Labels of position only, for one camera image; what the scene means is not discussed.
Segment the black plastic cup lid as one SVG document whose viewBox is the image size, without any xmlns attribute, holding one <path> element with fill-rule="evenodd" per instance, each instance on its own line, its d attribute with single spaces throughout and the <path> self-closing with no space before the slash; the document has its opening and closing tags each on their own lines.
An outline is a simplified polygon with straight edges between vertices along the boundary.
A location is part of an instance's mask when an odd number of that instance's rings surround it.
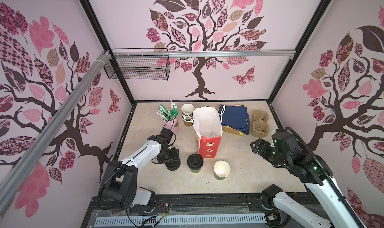
<svg viewBox="0 0 384 228">
<path fill-rule="evenodd" d="M 204 165 L 204 159 L 199 154 L 192 154 L 187 159 L 187 165 L 190 169 L 201 169 Z"/>
</svg>

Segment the green paper coffee cup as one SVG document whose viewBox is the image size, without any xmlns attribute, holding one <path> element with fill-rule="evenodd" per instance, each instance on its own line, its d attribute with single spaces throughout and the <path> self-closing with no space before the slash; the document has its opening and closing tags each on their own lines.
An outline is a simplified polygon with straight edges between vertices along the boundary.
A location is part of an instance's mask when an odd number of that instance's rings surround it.
<svg viewBox="0 0 384 228">
<path fill-rule="evenodd" d="M 215 178 L 222 181 L 231 174 L 231 167 L 226 161 L 217 161 L 214 165 L 214 173 Z"/>
<path fill-rule="evenodd" d="M 190 171 L 194 174 L 197 174 L 201 171 L 201 169 L 190 169 Z"/>
</svg>

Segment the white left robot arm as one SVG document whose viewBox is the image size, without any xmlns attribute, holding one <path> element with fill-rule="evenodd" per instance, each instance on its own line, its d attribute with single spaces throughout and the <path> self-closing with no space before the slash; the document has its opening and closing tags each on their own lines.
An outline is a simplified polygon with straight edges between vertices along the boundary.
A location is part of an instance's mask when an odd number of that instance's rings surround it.
<svg viewBox="0 0 384 228">
<path fill-rule="evenodd" d="M 140 171 L 148 164 L 165 165 L 169 171 L 181 166 L 179 150 L 173 147 L 176 134 L 163 128 L 156 136 L 147 138 L 144 145 L 128 158 L 111 161 L 98 191 L 98 201 L 106 202 L 110 208 L 128 210 L 142 206 L 155 208 L 155 192 L 138 187 Z"/>
</svg>

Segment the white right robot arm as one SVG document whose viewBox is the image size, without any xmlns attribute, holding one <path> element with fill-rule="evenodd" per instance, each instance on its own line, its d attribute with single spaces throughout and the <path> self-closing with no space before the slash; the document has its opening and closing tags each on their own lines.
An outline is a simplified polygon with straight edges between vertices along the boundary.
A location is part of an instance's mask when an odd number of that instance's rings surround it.
<svg viewBox="0 0 384 228">
<path fill-rule="evenodd" d="M 278 129 L 272 142 L 257 139 L 250 144 L 252 152 L 274 168 L 283 168 L 311 191 L 328 215 L 328 219 L 311 212 L 276 185 L 262 191 L 262 206 L 277 209 L 305 228 L 364 228 L 347 198 L 341 192 L 327 163 L 315 155 L 308 144 L 291 127 Z"/>
</svg>

